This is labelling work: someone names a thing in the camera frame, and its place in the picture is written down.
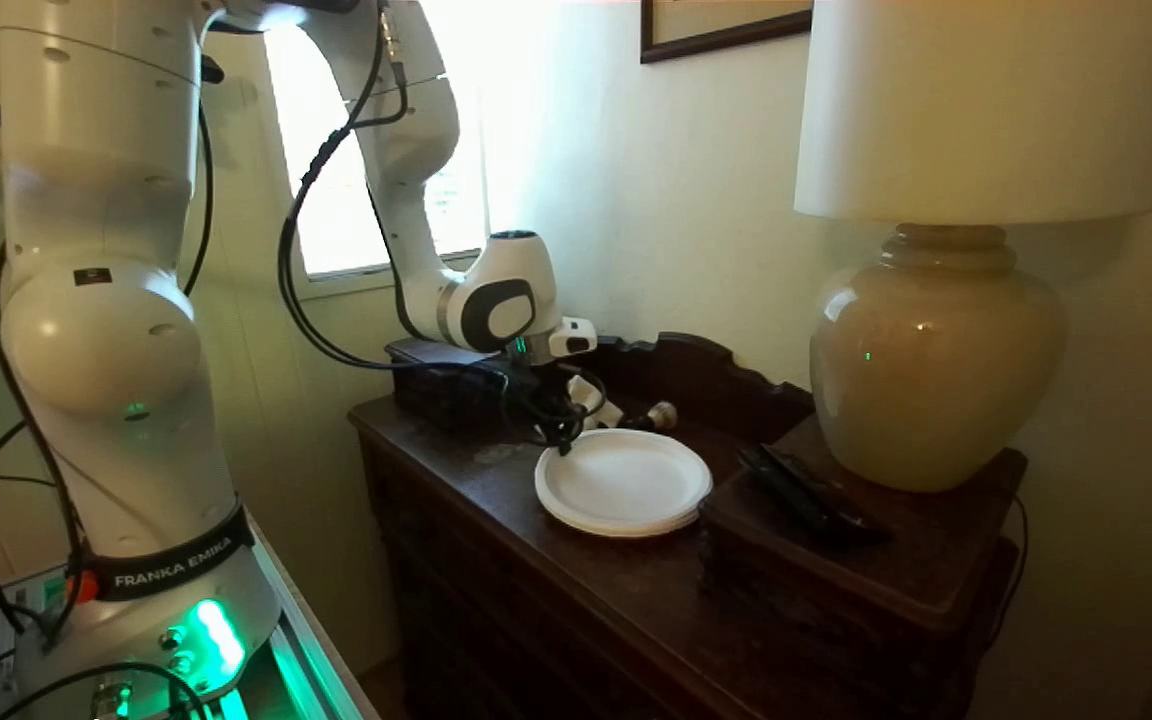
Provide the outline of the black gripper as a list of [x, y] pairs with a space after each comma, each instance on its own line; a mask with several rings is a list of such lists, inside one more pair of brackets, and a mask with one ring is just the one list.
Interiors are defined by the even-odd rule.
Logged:
[[532, 342], [509, 346], [509, 369], [509, 408], [541, 426], [559, 456], [571, 454], [584, 426], [615, 430], [625, 419], [625, 408], [579, 364], [548, 362]]

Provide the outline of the green lit robot base platform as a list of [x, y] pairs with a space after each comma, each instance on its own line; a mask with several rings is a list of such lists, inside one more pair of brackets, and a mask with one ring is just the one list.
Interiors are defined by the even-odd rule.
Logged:
[[57, 637], [0, 623], [0, 652], [0, 720], [378, 720], [265, 542]]

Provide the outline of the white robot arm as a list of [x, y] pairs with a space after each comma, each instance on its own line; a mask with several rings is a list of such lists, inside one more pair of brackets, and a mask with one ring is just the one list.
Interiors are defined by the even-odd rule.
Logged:
[[277, 600], [211, 426], [206, 364], [175, 279], [196, 189], [201, 46], [299, 24], [361, 88], [378, 234], [412, 338], [548, 364], [591, 346], [554, 308], [548, 249], [501, 234], [451, 274], [423, 181], [455, 100], [418, 0], [0, 0], [3, 261], [0, 350], [83, 528], [76, 617], [157, 628]]

